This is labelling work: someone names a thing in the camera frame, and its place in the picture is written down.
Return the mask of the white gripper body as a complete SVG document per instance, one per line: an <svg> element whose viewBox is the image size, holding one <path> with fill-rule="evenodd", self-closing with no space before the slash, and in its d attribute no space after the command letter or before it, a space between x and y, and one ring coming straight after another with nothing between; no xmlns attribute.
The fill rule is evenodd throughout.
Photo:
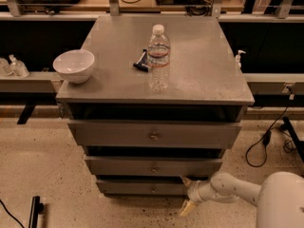
<svg viewBox="0 0 304 228"><path fill-rule="evenodd" d="M194 204L208 201L209 182L206 180L193 180L190 182L187 195Z"/></svg>

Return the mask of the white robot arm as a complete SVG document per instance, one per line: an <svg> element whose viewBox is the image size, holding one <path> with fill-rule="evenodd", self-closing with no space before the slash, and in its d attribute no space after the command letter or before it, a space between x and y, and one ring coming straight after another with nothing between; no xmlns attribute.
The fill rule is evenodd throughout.
<svg viewBox="0 0 304 228"><path fill-rule="evenodd" d="M256 207L256 228L304 228L304 178L290 172L275 172L261 185L217 172L209 180L181 178L187 199L182 217L208 200L231 203L241 198Z"/></svg>

